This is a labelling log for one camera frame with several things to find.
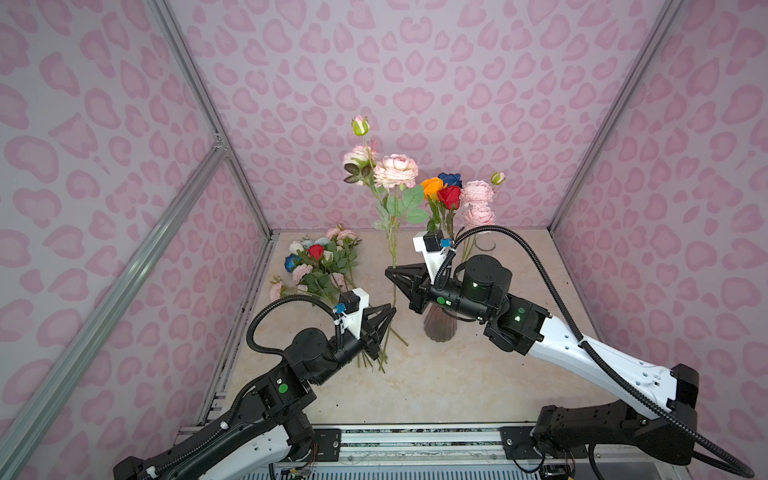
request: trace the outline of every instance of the blue rose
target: blue rose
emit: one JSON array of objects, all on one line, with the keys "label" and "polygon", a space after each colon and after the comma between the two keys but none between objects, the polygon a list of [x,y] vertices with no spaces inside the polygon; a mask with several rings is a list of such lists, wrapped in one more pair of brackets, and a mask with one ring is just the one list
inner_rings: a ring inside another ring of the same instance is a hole
[{"label": "blue rose", "polygon": [[461,174],[439,174],[437,176],[442,180],[446,187],[462,187],[462,175]]},{"label": "blue rose", "polygon": [[298,255],[293,255],[291,253],[288,257],[286,257],[286,271],[288,273],[293,272],[293,269],[296,268],[296,266],[298,265],[298,263],[296,262],[300,260],[301,260],[301,257],[299,257]]}]

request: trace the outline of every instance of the orange rose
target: orange rose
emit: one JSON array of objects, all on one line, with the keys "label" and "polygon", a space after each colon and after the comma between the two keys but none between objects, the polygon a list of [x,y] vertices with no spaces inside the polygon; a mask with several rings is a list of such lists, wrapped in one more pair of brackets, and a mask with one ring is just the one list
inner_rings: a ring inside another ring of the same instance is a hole
[{"label": "orange rose", "polygon": [[424,198],[435,198],[437,193],[442,190],[443,188],[443,182],[437,177],[434,178],[428,178],[422,182],[422,187],[424,187]]}]

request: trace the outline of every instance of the pink carnation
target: pink carnation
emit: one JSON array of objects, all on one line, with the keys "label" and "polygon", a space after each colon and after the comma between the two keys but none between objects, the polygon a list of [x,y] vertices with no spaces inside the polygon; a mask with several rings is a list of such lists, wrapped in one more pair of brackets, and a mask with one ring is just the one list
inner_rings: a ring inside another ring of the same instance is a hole
[{"label": "pink carnation", "polygon": [[309,265],[308,263],[302,263],[293,269],[293,281],[296,283],[300,282],[305,275],[312,273],[312,270],[312,265]]},{"label": "pink carnation", "polygon": [[464,205],[488,205],[493,200],[493,187],[483,180],[473,180],[464,184],[460,199]]},{"label": "pink carnation", "polygon": [[472,205],[464,210],[464,220],[469,228],[475,228],[482,225],[493,225],[496,221],[496,215],[486,205]]},{"label": "pink carnation", "polygon": [[405,155],[387,155],[380,165],[373,169],[377,187],[392,188],[405,185],[412,188],[416,185],[415,179],[419,175],[419,167],[416,162]]},{"label": "pink carnation", "polygon": [[280,298],[280,294],[283,292],[283,282],[278,282],[272,285],[270,288],[270,301],[274,302]]}]

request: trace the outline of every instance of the red rose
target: red rose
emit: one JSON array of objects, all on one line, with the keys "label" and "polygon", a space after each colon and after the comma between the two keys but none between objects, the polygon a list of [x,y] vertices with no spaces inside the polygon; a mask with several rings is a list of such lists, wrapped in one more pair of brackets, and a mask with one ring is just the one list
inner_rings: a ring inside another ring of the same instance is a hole
[{"label": "red rose", "polygon": [[315,260],[320,260],[320,257],[323,256],[323,252],[325,249],[322,245],[312,245],[307,252],[310,254],[310,256],[314,257]]},{"label": "red rose", "polygon": [[458,196],[462,194],[462,189],[455,185],[446,187],[437,193],[437,198],[445,205],[448,210],[456,210],[459,206]]}]

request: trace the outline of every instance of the aluminum frame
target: aluminum frame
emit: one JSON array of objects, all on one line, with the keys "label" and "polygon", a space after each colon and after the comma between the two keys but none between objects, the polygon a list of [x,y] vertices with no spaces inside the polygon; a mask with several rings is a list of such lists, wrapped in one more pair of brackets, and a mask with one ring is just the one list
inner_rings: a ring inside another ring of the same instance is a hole
[{"label": "aluminum frame", "polygon": [[573,180],[563,195],[563,201],[552,216],[552,222],[547,227],[554,235],[563,226],[564,220],[571,209],[578,192],[587,181],[587,176],[600,159],[605,143],[616,130],[621,117],[629,107],[637,89],[642,84],[646,73],[660,54],[662,47],[667,42],[671,32],[682,21],[683,13],[688,5],[688,0],[667,0],[661,7],[661,12],[650,28],[650,33],[645,38],[645,43],[637,54],[634,63],[630,67],[624,83],[621,85],[616,99],[608,110],[605,120],[598,128],[594,140],[584,153],[584,160],[579,165]]},{"label": "aluminum frame", "polygon": [[35,394],[16,416],[0,443],[0,480],[12,480],[56,420],[85,371],[127,311],[144,281],[163,256],[222,161],[231,153],[214,145],[170,203],[123,273],[85,320]]},{"label": "aluminum frame", "polygon": [[171,53],[176,58],[184,78],[192,89],[192,94],[200,105],[200,110],[205,117],[206,123],[208,123],[211,133],[221,142],[222,148],[225,151],[231,152],[231,155],[227,158],[227,163],[230,165],[235,176],[237,186],[246,199],[246,204],[250,208],[251,213],[256,218],[263,236],[270,238],[272,236],[272,229],[270,229],[269,222],[266,220],[256,194],[253,192],[253,188],[248,181],[243,165],[231,147],[232,142],[227,135],[227,129],[224,128],[214,101],[205,87],[203,77],[195,65],[174,10],[170,7],[167,0],[144,0],[144,3],[152,11],[158,28],[163,32],[163,36],[170,46]]}]

